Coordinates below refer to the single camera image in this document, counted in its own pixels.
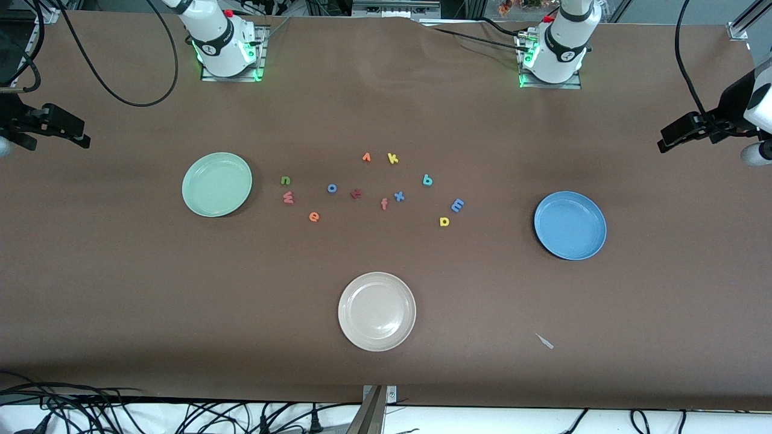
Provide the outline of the blue plate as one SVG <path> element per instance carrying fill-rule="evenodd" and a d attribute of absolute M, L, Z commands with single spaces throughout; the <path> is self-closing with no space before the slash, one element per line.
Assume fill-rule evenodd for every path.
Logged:
<path fill-rule="evenodd" d="M 538 241 L 560 259 L 581 261 L 599 253 L 606 244 L 606 217 L 590 198 L 573 190 L 547 195 L 533 212 Z"/>

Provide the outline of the brown table cover sheet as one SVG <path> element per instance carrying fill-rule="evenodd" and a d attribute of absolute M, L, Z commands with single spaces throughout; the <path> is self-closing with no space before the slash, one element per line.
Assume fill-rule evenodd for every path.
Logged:
<path fill-rule="evenodd" d="M 166 22 L 179 81 L 147 108 L 47 28 L 23 99 L 79 116 L 92 144 L 0 159 L 0 369 L 160 397 L 359 401 L 383 384 L 409 406 L 772 410 L 772 167 L 745 165 L 739 139 L 659 153 L 693 109 L 672 27 L 598 27 L 581 90 L 547 90 L 519 87 L 509 49 L 402 17 L 293 17 L 262 81 L 205 83 Z M 181 186 L 215 152 L 253 189 L 207 218 Z M 606 217 L 589 259 L 533 231 L 560 190 Z M 416 299 L 391 351 L 338 323 L 369 272 Z"/>

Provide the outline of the light green plate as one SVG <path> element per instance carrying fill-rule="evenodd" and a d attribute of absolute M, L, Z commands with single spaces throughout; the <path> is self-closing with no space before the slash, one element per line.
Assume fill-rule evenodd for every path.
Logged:
<path fill-rule="evenodd" d="M 193 213 L 217 218 L 238 210 L 253 189 L 253 173 L 237 154 L 215 152 L 196 160 L 186 171 L 182 198 Z"/>

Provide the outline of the orange dried flowers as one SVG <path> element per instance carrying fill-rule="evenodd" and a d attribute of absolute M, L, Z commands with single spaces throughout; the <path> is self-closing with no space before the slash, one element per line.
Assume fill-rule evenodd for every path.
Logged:
<path fill-rule="evenodd" d="M 546 0 L 500 0 L 498 4 L 498 13 L 500 16 L 507 16 L 511 11 L 532 12 L 543 8 Z"/>

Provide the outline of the grey metal box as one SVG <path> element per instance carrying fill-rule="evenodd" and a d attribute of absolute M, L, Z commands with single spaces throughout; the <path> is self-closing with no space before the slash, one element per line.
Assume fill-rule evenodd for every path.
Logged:
<path fill-rule="evenodd" d="M 352 17 L 441 19 L 440 0 L 352 0 Z"/>

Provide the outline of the beige plate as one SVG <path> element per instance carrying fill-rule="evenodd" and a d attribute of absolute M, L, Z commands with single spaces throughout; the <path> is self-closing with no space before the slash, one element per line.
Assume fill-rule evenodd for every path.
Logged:
<path fill-rule="evenodd" d="M 416 326 L 416 298 L 396 275 L 369 272 L 351 280 L 342 291 L 337 319 L 345 338 L 357 348 L 391 351 Z"/>

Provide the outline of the grey metal beam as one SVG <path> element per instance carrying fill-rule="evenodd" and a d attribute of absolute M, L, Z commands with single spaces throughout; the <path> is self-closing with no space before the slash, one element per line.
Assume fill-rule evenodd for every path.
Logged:
<path fill-rule="evenodd" d="M 369 386 L 346 434 L 383 434 L 384 415 L 389 398 L 388 386 Z"/>

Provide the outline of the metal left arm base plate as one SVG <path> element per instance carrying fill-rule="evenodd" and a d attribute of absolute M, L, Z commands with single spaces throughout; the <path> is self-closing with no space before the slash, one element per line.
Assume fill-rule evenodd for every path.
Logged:
<path fill-rule="evenodd" d="M 587 46 L 573 50 L 557 47 L 552 51 L 549 45 L 541 44 L 540 34 L 519 33 L 514 37 L 521 88 L 541 88 L 551 90 L 579 90 L 581 88 L 581 69 Z"/>

